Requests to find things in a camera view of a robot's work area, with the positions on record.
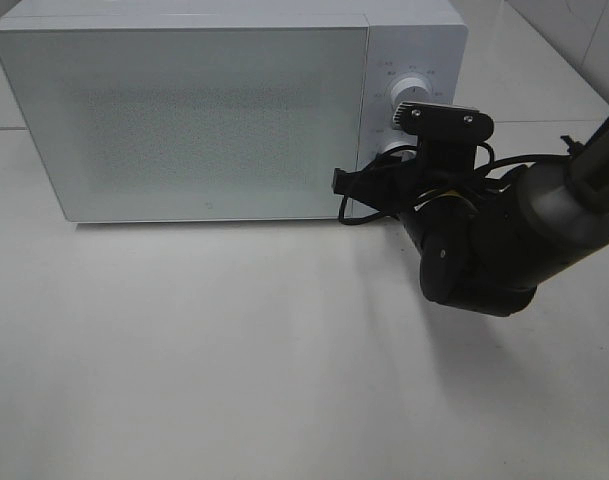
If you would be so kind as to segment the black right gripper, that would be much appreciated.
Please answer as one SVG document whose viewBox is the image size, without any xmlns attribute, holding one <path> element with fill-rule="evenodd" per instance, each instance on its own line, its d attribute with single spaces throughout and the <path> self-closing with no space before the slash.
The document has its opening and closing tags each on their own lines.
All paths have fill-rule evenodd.
<svg viewBox="0 0 609 480">
<path fill-rule="evenodd" d="M 367 220 L 394 217 L 411 208 L 426 192 L 445 187 L 450 181 L 474 169 L 476 145 L 418 139 L 416 157 L 399 161 L 381 153 L 363 169 L 333 174 L 333 193 L 341 197 L 338 218 L 347 220 L 351 200 L 374 210 Z"/>
</svg>

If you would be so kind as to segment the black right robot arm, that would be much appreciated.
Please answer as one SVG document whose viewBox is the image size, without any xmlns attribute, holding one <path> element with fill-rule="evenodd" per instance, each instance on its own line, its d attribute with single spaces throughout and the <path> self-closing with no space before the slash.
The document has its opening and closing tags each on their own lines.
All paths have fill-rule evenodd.
<svg viewBox="0 0 609 480">
<path fill-rule="evenodd" d="M 364 168 L 336 169 L 332 189 L 401 222 L 434 303 L 506 317 L 538 286 L 609 244 L 609 116 L 563 155 L 490 158 L 493 120 L 475 109 L 404 102 L 393 123 L 416 138 Z"/>
</svg>

